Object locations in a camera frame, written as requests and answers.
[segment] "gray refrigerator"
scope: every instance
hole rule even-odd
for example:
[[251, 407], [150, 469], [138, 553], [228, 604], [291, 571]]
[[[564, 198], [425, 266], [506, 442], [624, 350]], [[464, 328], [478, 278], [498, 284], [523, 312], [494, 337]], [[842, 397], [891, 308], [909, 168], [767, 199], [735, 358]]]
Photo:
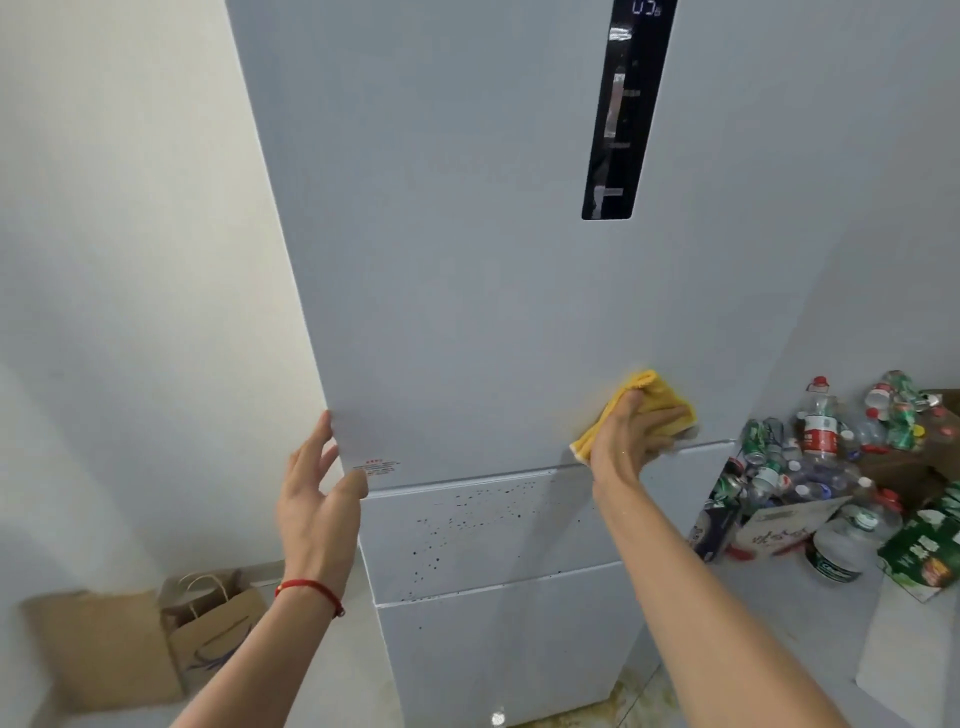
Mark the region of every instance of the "gray refrigerator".
[[567, 449], [697, 408], [682, 531], [923, 72], [879, 0], [229, 0], [409, 726], [609, 694], [643, 616]]

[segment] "warning label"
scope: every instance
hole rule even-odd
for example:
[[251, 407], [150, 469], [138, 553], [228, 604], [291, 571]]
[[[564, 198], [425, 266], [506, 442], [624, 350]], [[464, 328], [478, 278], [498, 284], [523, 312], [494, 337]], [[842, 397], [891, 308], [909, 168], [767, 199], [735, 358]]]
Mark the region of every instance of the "warning label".
[[367, 477], [373, 475], [386, 475], [396, 470], [399, 463], [395, 460], [368, 460], [363, 465], [358, 465], [354, 470], [363, 470]]

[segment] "upper refrigerator door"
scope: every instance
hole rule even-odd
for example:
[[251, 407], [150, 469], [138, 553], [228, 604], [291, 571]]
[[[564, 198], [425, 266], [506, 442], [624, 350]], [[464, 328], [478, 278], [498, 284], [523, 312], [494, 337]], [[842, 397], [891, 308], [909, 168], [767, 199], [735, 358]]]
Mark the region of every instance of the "upper refrigerator door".
[[570, 462], [647, 367], [735, 437], [909, 113], [878, 1], [230, 0], [345, 466]]

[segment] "yellow cloth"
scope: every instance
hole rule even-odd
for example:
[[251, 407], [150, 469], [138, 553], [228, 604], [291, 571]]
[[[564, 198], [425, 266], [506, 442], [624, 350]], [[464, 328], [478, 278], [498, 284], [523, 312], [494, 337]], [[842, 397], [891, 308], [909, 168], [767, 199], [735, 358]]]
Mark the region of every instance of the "yellow cloth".
[[604, 420], [613, 412], [613, 408], [616, 407], [616, 404], [620, 401], [624, 392], [630, 389], [643, 390], [643, 403], [637, 410], [638, 412], [653, 412], [658, 409], [669, 409], [670, 407], [679, 407], [684, 404], [690, 408], [689, 415], [684, 415], [679, 420], [675, 420], [667, 425], [661, 425], [653, 431], [654, 434], [673, 437], [697, 424], [697, 415], [693, 411], [690, 403], [678, 397], [673, 389], [670, 388], [670, 385], [660, 378], [660, 375], [652, 369], [648, 369], [645, 372], [637, 372], [630, 375], [616, 391], [616, 394], [611, 397], [610, 401], [607, 402], [607, 406], [603, 408], [603, 412], [600, 413], [600, 418], [593, 426], [587, 430], [577, 442], [570, 445], [570, 451], [573, 452], [574, 457], [584, 465], [589, 465], [590, 452], [593, 450], [593, 440], [597, 436], [597, 430], [600, 429], [600, 425], [602, 425]]

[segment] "person's left arm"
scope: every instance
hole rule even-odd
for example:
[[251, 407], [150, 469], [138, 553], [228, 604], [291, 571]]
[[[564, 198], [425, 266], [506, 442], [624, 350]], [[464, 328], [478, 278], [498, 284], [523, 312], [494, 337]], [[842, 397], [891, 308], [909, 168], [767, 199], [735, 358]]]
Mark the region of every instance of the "person's left arm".
[[[343, 599], [360, 530], [363, 471], [351, 471], [328, 496], [320, 481], [337, 459], [324, 412], [306, 442], [290, 455], [276, 505], [283, 541], [283, 580], [319, 581]], [[172, 728], [282, 726], [326, 628], [333, 604], [309, 587], [288, 587]]]

